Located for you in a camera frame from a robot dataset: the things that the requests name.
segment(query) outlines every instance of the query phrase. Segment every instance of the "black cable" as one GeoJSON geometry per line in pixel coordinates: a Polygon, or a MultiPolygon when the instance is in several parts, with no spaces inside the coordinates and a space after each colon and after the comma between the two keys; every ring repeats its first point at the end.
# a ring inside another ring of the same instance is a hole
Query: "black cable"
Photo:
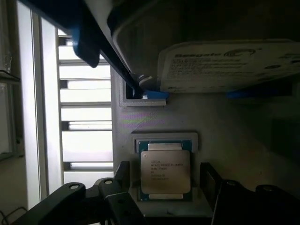
{"type": "Polygon", "coordinates": [[[8,75],[8,76],[10,76],[10,77],[12,77],[14,79],[17,79],[18,81],[21,80],[19,77],[15,76],[15,75],[12,75],[10,72],[8,72],[6,70],[0,69],[0,72],[5,73],[6,75],[8,75]]]}
{"type": "Polygon", "coordinates": [[[14,214],[15,212],[17,212],[18,210],[24,210],[25,212],[27,212],[27,209],[25,207],[23,207],[23,206],[21,206],[21,207],[15,209],[14,211],[8,213],[6,216],[5,216],[5,214],[2,211],[0,211],[1,214],[2,214],[2,216],[3,216],[3,219],[2,219],[2,222],[1,222],[2,225],[9,225],[8,217],[10,217],[12,214],[14,214]]]}

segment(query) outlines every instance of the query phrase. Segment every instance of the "white wall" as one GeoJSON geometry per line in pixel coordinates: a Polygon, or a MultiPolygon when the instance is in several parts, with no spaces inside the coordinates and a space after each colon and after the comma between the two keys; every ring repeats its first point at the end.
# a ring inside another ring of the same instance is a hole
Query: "white wall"
{"type": "MultiPolygon", "coordinates": [[[[25,158],[10,158],[0,162],[0,210],[5,214],[23,206],[27,208],[25,158]]],[[[9,217],[13,222],[22,210],[9,217]]]]}

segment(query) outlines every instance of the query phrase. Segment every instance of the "mounting screw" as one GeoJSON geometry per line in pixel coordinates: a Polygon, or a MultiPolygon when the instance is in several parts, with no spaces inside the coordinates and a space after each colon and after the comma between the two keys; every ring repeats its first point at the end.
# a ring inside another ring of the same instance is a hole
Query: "mounting screw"
{"type": "Polygon", "coordinates": [[[265,191],[273,191],[273,188],[271,186],[264,186],[263,189],[265,191]]]}
{"type": "Polygon", "coordinates": [[[230,186],[235,186],[235,182],[230,180],[230,181],[227,181],[227,184],[230,185],[230,186]]]}
{"type": "Polygon", "coordinates": [[[105,184],[112,184],[113,181],[112,181],[112,180],[106,180],[106,181],[104,181],[104,183],[105,183],[105,184]]]}
{"type": "Polygon", "coordinates": [[[73,184],[70,186],[70,189],[76,189],[79,188],[79,184],[73,184]]]}

